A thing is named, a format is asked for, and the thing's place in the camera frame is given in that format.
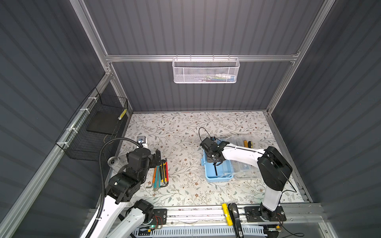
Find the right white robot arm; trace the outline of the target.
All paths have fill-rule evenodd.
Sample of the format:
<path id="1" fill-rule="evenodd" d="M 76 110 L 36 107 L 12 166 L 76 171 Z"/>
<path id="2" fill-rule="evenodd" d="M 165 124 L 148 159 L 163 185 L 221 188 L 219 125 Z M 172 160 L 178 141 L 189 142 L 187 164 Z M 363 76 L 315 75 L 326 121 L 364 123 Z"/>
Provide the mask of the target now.
<path id="1" fill-rule="evenodd" d="M 277 210 L 280 209 L 282 193 L 293 168 L 275 147 L 252 149 L 233 145 L 227 141 L 216 143 L 210 138 L 202 141 L 200 147 L 207 158 L 217 166 L 229 160 L 258 168 L 266 189 L 257 213 L 264 221 L 280 218 Z"/>

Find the black hex key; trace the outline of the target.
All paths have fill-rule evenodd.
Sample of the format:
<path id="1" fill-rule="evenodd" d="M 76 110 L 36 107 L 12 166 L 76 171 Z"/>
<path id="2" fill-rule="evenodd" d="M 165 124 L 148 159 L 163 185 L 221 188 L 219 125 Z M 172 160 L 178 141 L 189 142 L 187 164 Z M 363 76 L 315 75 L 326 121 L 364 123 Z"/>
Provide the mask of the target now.
<path id="1" fill-rule="evenodd" d="M 218 172 L 217 172 L 217 166 L 216 166 L 215 162 L 213 163 L 213 166 L 214 166 L 215 176 L 217 177 L 218 176 Z"/>

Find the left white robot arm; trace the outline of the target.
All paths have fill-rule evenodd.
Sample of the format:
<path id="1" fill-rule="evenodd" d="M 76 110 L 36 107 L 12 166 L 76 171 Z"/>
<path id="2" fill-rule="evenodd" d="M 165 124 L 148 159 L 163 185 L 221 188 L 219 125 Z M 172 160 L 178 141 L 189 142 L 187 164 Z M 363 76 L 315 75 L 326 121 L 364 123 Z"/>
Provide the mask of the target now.
<path id="1" fill-rule="evenodd" d="M 116 174 L 102 184 L 99 206 L 82 233 L 83 238 L 133 238 L 136 229 L 148 226 L 154 217 L 154 206 L 148 201 L 140 199 L 131 207 L 128 203 L 145 183 L 149 169 L 160 164 L 160 151 L 152 154 L 145 136 L 138 136 L 136 141 L 125 137 L 121 140 L 131 142 L 136 149 L 124 159 L 109 159 Z"/>

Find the light blue toolbox base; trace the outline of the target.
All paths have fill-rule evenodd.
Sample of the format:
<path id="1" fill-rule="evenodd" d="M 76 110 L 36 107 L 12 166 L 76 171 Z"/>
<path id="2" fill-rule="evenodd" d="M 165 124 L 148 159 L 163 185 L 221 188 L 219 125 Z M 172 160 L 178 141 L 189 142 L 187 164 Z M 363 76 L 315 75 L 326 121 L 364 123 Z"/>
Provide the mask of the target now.
<path id="1" fill-rule="evenodd" d="M 200 146 L 203 149 L 201 165 L 204 166 L 207 182 L 228 182 L 233 178 L 231 162 L 224 162 L 222 151 L 229 144 L 227 141 L 212 140 L 205 138 Z"/>

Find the yellow black screwdriver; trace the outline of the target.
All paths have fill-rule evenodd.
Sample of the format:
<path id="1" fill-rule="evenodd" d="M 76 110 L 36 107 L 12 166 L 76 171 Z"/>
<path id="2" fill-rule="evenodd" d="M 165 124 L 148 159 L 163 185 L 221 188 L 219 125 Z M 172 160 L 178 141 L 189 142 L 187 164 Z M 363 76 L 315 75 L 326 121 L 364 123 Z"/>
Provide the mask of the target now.
<path id="1" fill-rule="evenodd" d="M 253 148 L 253 144 L 251 141 L 244 140 L 244 147 L 245 148 Z"/>

